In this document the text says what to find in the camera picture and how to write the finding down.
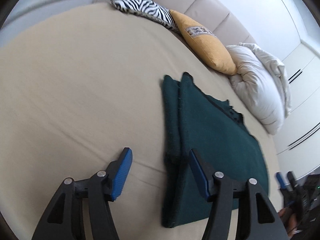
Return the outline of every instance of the upholstered headboard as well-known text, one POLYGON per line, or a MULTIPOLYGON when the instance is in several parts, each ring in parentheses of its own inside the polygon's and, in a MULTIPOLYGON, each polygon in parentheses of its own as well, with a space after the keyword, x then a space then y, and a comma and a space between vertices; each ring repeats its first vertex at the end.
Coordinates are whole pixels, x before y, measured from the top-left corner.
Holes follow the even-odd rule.
POLYGON ((255 43, 239 20, 218 0, 154 0, 201 23, 226 45, 255 43))

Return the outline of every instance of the white duvet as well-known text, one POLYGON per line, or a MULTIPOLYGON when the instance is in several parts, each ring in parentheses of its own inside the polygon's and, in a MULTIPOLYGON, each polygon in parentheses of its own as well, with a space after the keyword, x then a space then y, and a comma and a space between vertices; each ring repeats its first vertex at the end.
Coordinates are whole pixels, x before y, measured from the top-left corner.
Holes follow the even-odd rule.
POLYGON ((238 72, 233 89, 248 110, 275 135, 291 111, 291 92, 284 64, 258 45, 227 46, 238 72))

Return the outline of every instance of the zebra print pillow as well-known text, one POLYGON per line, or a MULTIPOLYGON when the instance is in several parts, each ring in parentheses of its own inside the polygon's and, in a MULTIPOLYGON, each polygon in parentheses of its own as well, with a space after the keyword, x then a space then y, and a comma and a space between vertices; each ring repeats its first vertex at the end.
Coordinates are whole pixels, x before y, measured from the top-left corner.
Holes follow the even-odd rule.
POLYGON ((142 16, 160 23, 165 28, 180 33, 169 10, 152 0, 110 0, 112 5, 121 12, 142 16))

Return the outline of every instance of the white wall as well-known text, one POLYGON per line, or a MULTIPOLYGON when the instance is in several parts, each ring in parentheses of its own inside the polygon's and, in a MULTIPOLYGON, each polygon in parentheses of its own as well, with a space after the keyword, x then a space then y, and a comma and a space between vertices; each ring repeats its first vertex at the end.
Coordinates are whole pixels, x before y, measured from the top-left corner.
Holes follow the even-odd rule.
POLYGON ((299 44, 296 26, 282 0, 220 0, 264 50, 283 60, 299 44))
POLYGON ((10 12, 9 16, 6 20, 10 20, 10 18, 14 17, 16 14, 20 13, 21 11, 25 10, 26 8, 38 3, 40 0, 19 0, 12 11, 10 12))
POLYGON ((296 26, 296 29, 298 31, 300 38, 308 35, 306 27, 304 26, 303 20, 301 18, 301 15, 300 15, 294 1, 293 0, 282 0, 282 2, 284 3, 284 6, 287 8, 287 10, 288 10, 293 22, 294 22, 294 25, 296 26))
POLYGON ((302 0, 293 0, 300 15, 303 23, 306 27, 308 35, 313 38, 316 42, 320 43, 320 27, 313 15, 311 14, 308 7, 302 0))

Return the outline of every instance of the mattress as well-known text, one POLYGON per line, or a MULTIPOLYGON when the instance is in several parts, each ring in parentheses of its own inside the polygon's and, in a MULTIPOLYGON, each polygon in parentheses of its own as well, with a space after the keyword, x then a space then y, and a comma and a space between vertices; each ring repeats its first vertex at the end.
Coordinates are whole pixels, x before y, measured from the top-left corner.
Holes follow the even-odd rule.
MULTIPOLYGON (((201 239, 207 220, 161 226, 164 75, 189 72, 196 86, 230 100, 260 143, 270 200, 281 207, 273 139, 248 112, 228 78, 208 69, 169 30, 109 4, 75 8, 41 22, 0 51, 0 210, 20 240, 31 239, 66 177, 86 179, 124 147, 133 163, 110 203, 120 239, 201 239)), ((233 211, 229 239, 234 239, 233 211)), ((87 239, 89 223, 85 212, 87 239)))

